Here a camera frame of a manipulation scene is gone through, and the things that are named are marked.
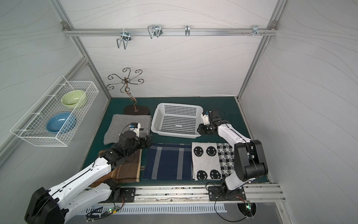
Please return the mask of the navy plaid scarf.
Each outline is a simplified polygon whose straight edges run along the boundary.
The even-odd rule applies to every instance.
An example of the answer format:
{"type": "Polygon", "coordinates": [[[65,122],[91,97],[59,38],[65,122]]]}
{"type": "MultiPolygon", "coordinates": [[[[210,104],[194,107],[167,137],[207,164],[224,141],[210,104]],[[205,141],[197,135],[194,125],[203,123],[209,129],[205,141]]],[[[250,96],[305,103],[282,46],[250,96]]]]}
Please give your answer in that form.
{"type": "Polygon", "coordinates": [[[147,180],[192,180],[192,145],[152,144],[147,150],[143,178],[147,180]]]}

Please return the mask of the brown plaid scarf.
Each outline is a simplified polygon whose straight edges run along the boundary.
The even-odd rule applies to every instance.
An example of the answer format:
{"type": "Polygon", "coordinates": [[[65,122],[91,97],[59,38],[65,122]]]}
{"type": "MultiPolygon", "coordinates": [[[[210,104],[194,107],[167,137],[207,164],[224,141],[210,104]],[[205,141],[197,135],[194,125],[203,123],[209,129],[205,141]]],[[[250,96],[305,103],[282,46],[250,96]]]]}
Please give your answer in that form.
{"type": "Polygon", "coordinates": [[[96,180],[90,185],[91,188],[97,187],[105,180],[113,179],[119,184],[138,183],[140,177],[142,149],[126,158],[125,163],[119,165],[110,173],[96,180]]]}

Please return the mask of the white black smiley scarf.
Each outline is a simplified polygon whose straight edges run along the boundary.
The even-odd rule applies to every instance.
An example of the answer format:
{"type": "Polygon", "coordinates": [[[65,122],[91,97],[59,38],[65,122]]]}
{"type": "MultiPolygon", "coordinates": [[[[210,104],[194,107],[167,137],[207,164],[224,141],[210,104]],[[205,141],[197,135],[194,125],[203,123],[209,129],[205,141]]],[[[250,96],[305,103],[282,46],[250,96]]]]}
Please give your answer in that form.
{"type": "Polygon", "coordinates": [[[223,180],[234,168],[234,149],[228,143],[192,143],[193,179],[223,180]]]}

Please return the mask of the grey scarf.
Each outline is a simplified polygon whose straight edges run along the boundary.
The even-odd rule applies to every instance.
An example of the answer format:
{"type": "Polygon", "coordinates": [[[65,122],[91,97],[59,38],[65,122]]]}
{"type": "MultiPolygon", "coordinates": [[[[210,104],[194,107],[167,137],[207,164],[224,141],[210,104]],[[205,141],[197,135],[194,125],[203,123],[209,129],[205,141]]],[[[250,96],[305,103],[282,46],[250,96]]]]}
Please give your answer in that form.
{"type": "Polygon", "coordinates": [[[152,122],[152,117],[150,115],[123,115],[115,114],[112,117],[111,124],[109,129],[104,135],[103,143],[104,145],[109,145],[112,143],[117,143],[119,140],[119,135],[129,130],[130,123],[139,123],[143,130],[139,131],[139,136],[146,137],[150,134],[150,126],[152,122]]]}

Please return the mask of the white plastic perforated basket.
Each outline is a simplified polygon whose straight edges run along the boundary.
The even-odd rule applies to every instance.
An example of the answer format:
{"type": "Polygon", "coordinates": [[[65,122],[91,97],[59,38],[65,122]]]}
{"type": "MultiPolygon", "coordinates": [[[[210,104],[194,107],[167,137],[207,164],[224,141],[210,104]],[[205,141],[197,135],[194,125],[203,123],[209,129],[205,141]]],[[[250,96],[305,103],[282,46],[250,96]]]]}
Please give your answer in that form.
{"type": "Polygon", "coordinates": [[[174,103],[158,104],[151,124],[151,131],[161,136],[195,139],[201,135],[203,108],[199,105],[174,103]]]}

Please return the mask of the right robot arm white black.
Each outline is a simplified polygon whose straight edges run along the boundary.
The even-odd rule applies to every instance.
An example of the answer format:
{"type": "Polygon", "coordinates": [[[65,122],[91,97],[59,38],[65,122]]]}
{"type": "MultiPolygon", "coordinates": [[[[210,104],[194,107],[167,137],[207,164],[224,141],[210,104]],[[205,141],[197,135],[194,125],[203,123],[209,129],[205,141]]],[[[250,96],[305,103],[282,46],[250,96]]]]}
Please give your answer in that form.
{"type": "Polygon", "coordinates": [[[225,178],[224,185],[227,190],[234,191],[268,174],[269,169],[262,143],[245,137],[226,120],[199,124],[197,131],[201,135],[216,133],[232,146],[234,171],[225,178]]]}

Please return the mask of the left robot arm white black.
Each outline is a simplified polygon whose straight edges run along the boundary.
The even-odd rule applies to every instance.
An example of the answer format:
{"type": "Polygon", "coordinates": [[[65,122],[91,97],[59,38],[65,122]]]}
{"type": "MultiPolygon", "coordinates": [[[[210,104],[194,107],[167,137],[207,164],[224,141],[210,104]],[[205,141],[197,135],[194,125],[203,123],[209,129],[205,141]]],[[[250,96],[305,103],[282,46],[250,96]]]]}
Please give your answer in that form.
{"type": "Polygon", "coordinates": [[[97,187],[86,188],[125,163],[127,157],[152,145],[152,135],[139,137],[125,131],[110,149],[103,151],[89,166],[69,179],[49,189],[36,190],[28,205],[24,220],[28,224],[65,224],[90,206],[119,198],[120,184],[107,179],[97,187]]]}

